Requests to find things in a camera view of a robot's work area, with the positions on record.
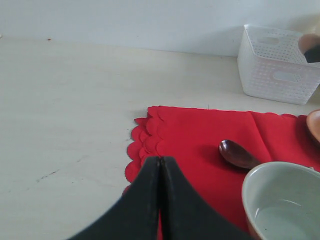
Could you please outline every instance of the basket handle hole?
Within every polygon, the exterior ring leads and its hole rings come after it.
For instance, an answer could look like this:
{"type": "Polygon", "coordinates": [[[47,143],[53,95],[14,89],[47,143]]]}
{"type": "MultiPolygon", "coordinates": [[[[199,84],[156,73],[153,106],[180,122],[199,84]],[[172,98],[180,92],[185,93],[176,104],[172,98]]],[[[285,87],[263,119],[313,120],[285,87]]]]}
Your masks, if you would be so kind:
{"type": "Polygon", "coordinates": [[[302,79],[302,75],[298,73],[292,73],[292,72],[275,71],[273,73],[273,78],[280,81],[297,83],[302,79]]]}
{"type": "Polygon", "coordinates": [[[276,45],[279,43],[279,39],[276,37],[269,37],[269,36],[265,36],[265,37],[260,37],[257,39],[257,41],[259,43],[262,44],[272,44],[272,45],[276,45]]]}

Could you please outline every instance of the black object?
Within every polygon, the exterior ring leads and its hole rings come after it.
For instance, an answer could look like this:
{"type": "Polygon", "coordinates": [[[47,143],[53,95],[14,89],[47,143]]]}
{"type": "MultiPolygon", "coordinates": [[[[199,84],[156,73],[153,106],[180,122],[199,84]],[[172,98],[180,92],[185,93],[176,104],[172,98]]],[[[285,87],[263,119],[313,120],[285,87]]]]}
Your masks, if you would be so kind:
{"type": "Polygon", "coordinates": [[[253,240],[197,194],[173,157],[148,157],[118,202],[69,240],[156,240],[159,211],[163,240],[253,240]]]}
{"type": "Polygon", "coordinates": [[[320,45],[316,45],[304,53],[304,57],[308,63],[320,62],[320,45]]]}

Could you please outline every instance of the white plastic basket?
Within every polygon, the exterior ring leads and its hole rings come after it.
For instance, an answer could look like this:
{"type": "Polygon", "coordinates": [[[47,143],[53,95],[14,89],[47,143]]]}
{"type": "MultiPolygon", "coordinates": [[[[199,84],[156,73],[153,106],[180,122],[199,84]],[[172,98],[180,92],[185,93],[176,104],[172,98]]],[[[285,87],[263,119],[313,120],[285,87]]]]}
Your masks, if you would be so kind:
{"type": "Polygon", "coordinates": [[[320,84],[320,64],[307,63],[302,33],[244,25],[238,69],[245,94],[304,105],[320,84]]]}

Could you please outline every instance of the wooden bowl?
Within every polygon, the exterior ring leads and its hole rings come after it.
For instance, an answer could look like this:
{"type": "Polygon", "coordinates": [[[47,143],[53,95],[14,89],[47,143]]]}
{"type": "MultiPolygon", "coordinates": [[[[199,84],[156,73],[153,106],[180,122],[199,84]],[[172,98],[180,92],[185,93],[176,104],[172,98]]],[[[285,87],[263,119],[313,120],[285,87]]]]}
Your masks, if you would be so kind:
{"type": "Polygon", "coordinates": [[[320,145],[320,109],[309,113],[306,117],[306,125],[312,139],[320,145]]]}

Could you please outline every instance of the white wall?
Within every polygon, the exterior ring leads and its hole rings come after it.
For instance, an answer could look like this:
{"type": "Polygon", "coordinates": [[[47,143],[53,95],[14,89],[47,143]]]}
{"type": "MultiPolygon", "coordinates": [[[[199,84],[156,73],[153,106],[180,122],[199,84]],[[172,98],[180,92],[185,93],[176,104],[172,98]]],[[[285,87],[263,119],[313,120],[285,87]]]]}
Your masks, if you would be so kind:
{"type": "Polygon", "coordinates": [[[0,33],[236,56],[242,25],[303,31],[319,14],[319,0],[0,0],[0,33]]]}

